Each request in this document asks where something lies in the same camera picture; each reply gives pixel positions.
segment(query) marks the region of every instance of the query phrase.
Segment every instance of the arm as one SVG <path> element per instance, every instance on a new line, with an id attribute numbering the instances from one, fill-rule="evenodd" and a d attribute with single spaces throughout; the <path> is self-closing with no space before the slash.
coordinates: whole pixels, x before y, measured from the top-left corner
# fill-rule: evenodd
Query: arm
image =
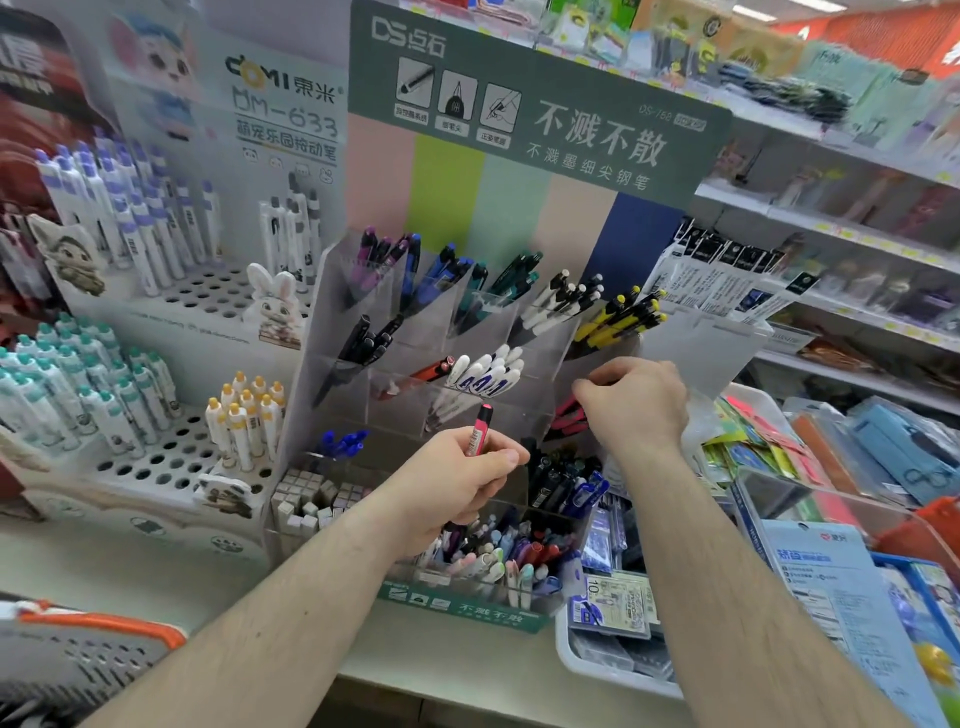
<path id="1" fill-rule="evenodd" d="M 84 728 L 305 726 L 399 557 L 448 521 L 470 523 L 529 459 L 492 430 L 467 458 L 470 427 L 437 434 L 196 638 L 84 722 Z"/>
<path id="2" fill-rule="evenodd" d="M 633 497 L 658 613 L 697 723 L 909 728 L 684 462 L 685 389 L 676 368 L 619 358 L 590 379 L 577 381 L 574 394 Z"/>

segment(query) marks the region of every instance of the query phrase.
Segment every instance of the shelf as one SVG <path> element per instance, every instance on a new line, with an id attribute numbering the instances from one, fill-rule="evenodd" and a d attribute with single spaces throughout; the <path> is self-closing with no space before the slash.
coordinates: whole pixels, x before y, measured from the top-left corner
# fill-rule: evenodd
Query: shelf
<path id="1" fill-rule="evenodd" d="M 799 303 L 834 313 L 837 316 L 843 316 L 852 321 L 858 321 L 866 326 L 882 328 L 885 331 L 898 333 L 901 336 L 906 336 L 915 341 L 922 341 L 938 349 L 943 349 L 946 352 L 960 353 L 960 337 L 951 336 L 931 328 L 920 327 L 916 324 L 911 324 L 882 313 L 874 313 L 873 311 L 859 308 L 850 303 L 844 303 L 826 296 L 821 296 L 814 291 L 804 294 L 800 298 Z"/>
<path id="2" fill-rule="evenodd" d="M 847 382 L 848 384 L 863 387 L 873 392 L 896 397 L 900 400 L 915 402 L 916 404 L 922 404 L 930 409 L 948 412 L 951 415 L 960 417 L 960 399 L 951 397 L 946 393 L 921 389 L 913 384 L 896 379 L 893 376 L 847 372 L 799 356 L 769 352 L 766 350 L 758 352 L 754 359 L 759 359 L 769 364 L 778 364 L 782 367 L 800 372 L 808 372 L 812 375 L 825 376 L 826 378 L 836 381 Z"/>
<path id="3" fill-rule="evenodd" d="M 928 265 L 931 268 L 939 268 L 960 275 L 960 257 L 956 255 L 938 251 L 911 240 L 896 238 L 889 233 L 864 228 L 845 220 L 820 215 L 813 211 L 792 207 L 777 207 L 770 204 L 769 196 L 746 192 L 725 182 L 704 182 L 697 187 L 696 194 L 697 197 L 705 200 L 713 200 L 722 205 L 754 212 L 769 220 L 784 223 L 784 225 L 819 232 L 822 235 L 846 240 L 854 245 L 883 251 L 896 257 Z"/>

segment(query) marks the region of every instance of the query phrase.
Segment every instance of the yellow and black pen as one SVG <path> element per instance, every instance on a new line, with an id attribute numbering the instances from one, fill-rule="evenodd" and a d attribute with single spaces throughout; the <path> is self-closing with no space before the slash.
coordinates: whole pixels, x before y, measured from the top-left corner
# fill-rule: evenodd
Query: yellow and black pen
<path id="1" fill-rule="evenodd" d="M 604 306 L 600 313 L 594 316 L 590 321 L 580 326 L 580 328 L 577 329 L 577 332 L 573 335 L 573 340 L 583 341 L 598 326 L 606 323 L 609 319 L 613 318 L 616 316 L 616 314 L 622 311 L 626 302 L 627 300 L 623 297 L 623 294 L 617 296 L 613 301 Z"/>

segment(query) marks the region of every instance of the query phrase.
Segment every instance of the product box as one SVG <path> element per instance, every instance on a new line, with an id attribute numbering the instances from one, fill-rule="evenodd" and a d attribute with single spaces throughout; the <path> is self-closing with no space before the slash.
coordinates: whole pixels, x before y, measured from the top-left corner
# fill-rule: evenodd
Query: product box
<path id="1" fill-rule="evenodd" d="M 947 728 L 860 533 L 840 523 L 763 521 L 788 589 L 838 649 L 915 725 Z"/>

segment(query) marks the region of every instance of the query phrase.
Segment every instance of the red pen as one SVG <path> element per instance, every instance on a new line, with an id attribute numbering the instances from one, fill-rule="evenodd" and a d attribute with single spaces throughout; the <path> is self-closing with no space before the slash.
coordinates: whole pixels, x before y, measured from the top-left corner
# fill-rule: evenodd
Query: red pen
<path id="1" fill-rule="evenodd" d="M 490 429 L 490 420 L 493 419 L 493 408 L 489 404 L 481 404 L 477 412 L 476 422 L 473 423 L 473 432 L 470 433 L 470 442 L 467 445 L 467 457 L 479 455 L 483 452 L 487 442 L 487 430 Z"/>

